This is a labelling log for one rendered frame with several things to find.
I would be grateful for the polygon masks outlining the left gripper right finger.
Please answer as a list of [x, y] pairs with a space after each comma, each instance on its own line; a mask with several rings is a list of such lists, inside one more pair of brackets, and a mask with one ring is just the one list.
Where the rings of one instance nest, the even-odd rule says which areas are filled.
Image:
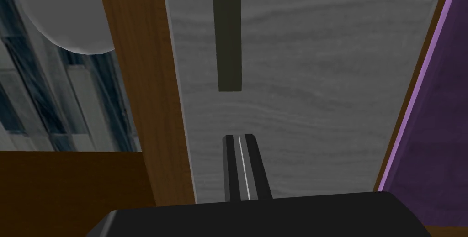
[[271, 200], [272, 193], [256, 137], [246, 133], [239, 139], [248, 199]]

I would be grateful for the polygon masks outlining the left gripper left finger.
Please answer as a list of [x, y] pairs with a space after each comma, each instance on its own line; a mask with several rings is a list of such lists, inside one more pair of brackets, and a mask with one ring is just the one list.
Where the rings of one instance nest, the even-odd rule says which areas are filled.
[[226, 202], [249, 200], [249, 187], [241, 156], [239, 137], [223, 137], [224, 198]]

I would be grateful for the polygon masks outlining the grey wooden cupboard door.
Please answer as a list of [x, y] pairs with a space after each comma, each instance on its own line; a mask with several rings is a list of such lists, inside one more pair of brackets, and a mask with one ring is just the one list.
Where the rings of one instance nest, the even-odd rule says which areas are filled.
[[276, 198], [371, 191], [437, 0], [242, 0], [243, 88], [219, 92], [212, 0], [168, 0], [199, 203], [255, 135]]

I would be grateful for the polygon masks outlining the brown wooden cupboard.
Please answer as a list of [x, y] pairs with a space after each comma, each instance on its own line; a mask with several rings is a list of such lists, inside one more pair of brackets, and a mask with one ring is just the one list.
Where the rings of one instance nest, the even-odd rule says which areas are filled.
[[74, 55], [0, 0], [0, 237], [85, 237], [111, 208], [153, 204], [139, 143], [159, 187], [188, 181], [171, 16], [155, 23], [154, 62]]

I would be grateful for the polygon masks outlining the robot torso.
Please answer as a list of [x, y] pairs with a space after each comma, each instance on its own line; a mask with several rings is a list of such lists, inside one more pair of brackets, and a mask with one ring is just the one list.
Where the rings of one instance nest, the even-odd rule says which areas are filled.
[[18, 0], [33, 25], [55, 45], [103, 54], [114, 44], [102, 0]]

